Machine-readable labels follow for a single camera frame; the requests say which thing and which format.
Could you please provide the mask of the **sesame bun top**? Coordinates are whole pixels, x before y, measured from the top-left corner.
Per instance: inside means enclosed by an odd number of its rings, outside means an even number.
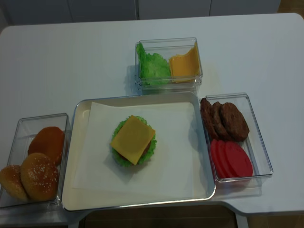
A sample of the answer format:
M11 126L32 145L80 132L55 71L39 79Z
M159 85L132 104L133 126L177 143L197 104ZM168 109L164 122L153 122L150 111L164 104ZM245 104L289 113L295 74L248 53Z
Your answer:
M23 161L20 177L26 193L33 201L48 201L57 195L57 167L42 153L32 153Z

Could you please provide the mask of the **green lettuce leaf in box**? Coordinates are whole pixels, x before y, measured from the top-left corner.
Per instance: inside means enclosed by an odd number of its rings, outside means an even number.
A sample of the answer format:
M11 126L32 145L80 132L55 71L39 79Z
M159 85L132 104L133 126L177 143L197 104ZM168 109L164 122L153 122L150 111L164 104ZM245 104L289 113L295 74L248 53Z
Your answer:
M146 53L142 43L136 45L140 65L140 79L142 85L158 86L170 82L171 71L169 63L158 53Z

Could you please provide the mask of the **clear box lettuce cheese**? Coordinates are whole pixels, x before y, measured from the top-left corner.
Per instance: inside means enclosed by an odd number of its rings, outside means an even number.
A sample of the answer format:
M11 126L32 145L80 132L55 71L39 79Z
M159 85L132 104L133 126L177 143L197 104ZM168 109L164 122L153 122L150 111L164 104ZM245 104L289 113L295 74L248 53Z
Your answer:
M142 43L146 53L158 53L162 55L169 63L169 59L175 55L184 55L197 42L196 38L173 38L173 39L154 39L154 40L140 40L138 43ZM199 63L200 63L200 75L191 77L191 81L183 83L174 83L172 77L170 82L166 85L142 85L140 75L140 65L138 55L135 50L135 66L134 66L134 77L135 84L138 90L142 94L160 93L160 92L177 92L177 91L196 91L200 87L203 78L203 71L201 66L199 48Z

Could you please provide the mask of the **yellow cheese slices in box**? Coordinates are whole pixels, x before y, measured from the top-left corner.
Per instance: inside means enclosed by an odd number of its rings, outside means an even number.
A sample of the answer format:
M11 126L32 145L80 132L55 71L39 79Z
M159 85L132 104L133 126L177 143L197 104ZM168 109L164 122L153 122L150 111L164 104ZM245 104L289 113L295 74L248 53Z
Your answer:
M191 77L200 75L200 61L198 55L197 42L184 55L175 55L170 57L169 65L171 77L174 83L183 83L191 81Z

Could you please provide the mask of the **silver metal tray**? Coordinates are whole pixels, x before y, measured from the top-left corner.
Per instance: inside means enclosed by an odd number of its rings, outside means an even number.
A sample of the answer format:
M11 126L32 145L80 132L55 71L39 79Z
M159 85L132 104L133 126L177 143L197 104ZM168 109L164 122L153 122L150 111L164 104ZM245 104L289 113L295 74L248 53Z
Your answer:
M120 166L110 146L129 116L156 131L154 155ZM191 92L83 100L74 111L62 204L69 211L210 199L215 183L197 96Z

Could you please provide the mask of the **brown patty left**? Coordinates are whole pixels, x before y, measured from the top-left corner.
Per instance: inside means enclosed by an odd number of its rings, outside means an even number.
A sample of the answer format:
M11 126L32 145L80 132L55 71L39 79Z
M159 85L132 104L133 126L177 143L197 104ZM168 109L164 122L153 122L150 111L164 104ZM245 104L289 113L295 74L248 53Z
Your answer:
M200 113L210 137L219 140L219 136L213 125L212 106L206 98L202 98L200 101Z

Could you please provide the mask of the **white paper liner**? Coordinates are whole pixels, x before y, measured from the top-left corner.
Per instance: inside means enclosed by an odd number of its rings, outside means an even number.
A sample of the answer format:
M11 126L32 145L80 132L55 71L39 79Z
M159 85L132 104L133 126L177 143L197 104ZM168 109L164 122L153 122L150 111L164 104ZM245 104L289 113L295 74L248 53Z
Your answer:
M143 165L123 168L111 153L115 128L141 116L156 131L154 155ZM114 107L92 103L84 146L73 186L80 189L190 198L193 195L192 146L197 139L189 102Z

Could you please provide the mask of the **brown patty middle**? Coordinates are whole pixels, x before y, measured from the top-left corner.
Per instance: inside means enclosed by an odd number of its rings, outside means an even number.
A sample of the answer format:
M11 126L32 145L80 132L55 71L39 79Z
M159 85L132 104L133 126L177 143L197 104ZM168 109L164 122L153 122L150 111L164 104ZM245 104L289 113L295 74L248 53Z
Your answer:
M222 104L220 102L215 102L212 105L212 115L213 115L213 125L216 133L218 134L219 138L225 141L233 141L233 138L228 134L226 128L224 127L222 120L220 118L220 108Z

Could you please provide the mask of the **red tomato slice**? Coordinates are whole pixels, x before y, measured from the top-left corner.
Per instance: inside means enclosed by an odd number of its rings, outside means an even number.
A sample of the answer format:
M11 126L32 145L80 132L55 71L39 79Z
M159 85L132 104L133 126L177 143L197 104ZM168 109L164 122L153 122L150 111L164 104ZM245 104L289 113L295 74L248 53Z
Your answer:
M249 177L253 174L251 161L246 152L237 143L225 142L227 162L236 177Z
M218 157L218 141L216 139L213 139L210 145L210 152L211 152L211 157L214 163L214 167L216 169L217 177L219 179L222 179L225 177L225 174L222 169L222 165L220 164L220 160Z
M233 177L233 172L231 171L227 162L226 153L225 153L225 142L223 140L219 140L217 147L218 147L217 148L218 159L224 173L223 178L231 178Z

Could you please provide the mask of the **brown patty right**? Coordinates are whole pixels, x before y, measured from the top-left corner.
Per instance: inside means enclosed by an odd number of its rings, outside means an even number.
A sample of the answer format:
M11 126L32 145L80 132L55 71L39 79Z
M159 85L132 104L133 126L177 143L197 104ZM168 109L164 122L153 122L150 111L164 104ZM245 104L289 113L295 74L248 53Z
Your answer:
M226 131L236 142L244 141L248 137L250 130L247 122L233 103L224 103L219 114Z

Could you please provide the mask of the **red tomato slice middle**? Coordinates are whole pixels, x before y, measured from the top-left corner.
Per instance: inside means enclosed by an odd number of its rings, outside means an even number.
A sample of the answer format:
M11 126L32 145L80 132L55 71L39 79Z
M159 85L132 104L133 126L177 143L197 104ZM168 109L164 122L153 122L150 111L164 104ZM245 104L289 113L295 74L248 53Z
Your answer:
M218 159L224 173L223 178L231 178L233 177L233 172L231 171L227 162L226 153L225 153L225 142L223 140L219 140L217 147L218 147L217 148Z

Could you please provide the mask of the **clear box patties tomatoes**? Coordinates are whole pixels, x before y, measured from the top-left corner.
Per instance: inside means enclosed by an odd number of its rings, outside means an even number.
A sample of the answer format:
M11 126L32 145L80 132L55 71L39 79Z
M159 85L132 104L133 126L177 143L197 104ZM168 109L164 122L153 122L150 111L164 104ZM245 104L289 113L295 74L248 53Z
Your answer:
M214 167L214 163L211 157L210 152L210 145L212 142L212 138L210 137L205 125L205 137L208 145L209 156L211 166L213 168L215 180L217 183L222 185L230 184L236 186L260 186L262 181L266 178L270 178L273 174L273 168L271 162L269 160L269 156L257 124L257 120L250 102L250 99L247 94L245 93L238 93L238 94L224 94L224 95L208 95L206 98L211 106L215 102L220 102L222 105L226 102L233 103L238 110L243 114L247 125L249 127L249 134L248 137L241 142L236 142L233 140L232 142L237 143L248 155L252 168L253 174L249 177L236 177L232 168L230 167L231 171L233 172L233 177L231 178L222 178L219 179L217 177L216 169Z

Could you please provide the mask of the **red tomato slice right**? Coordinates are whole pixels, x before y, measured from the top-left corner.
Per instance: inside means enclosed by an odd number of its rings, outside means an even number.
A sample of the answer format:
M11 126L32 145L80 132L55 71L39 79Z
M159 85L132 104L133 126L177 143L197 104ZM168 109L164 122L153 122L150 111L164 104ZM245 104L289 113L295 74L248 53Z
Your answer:
M251 161L246 152L237 143L225 142L227 162L236 177L249 177L253 174Z

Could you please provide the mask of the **smooth orange bun bottom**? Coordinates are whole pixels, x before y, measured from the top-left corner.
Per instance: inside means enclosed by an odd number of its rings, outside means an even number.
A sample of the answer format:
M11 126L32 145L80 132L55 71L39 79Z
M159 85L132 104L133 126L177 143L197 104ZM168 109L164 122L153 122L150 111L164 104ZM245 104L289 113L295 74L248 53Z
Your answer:
M48 156L56 166L61 163L65 135L58 127L43 128L28 147L28 155L42 153Z

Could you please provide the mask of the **clear box of buns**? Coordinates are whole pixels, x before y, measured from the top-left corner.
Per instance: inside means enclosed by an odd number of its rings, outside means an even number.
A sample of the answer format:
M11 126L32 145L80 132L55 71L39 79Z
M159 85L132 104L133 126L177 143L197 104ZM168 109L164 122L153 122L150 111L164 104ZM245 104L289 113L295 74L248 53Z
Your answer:
M67 165L67 154L72 131L67 114L53 114L20 119L17 124L7 164L3 168L9 165L19 165L21 167L23 161L29 156L28 148L32 140L43 128L51 126L58 127L64 132L65 135L61 163L56 166L59 173L57 195L54 199L48 201L33 201L28 195L28 201L23 202L10 196L0 185L1 209L7 211L12 211L13 209L24 209L26 212L30 212L48 209L52 205L60 205Z

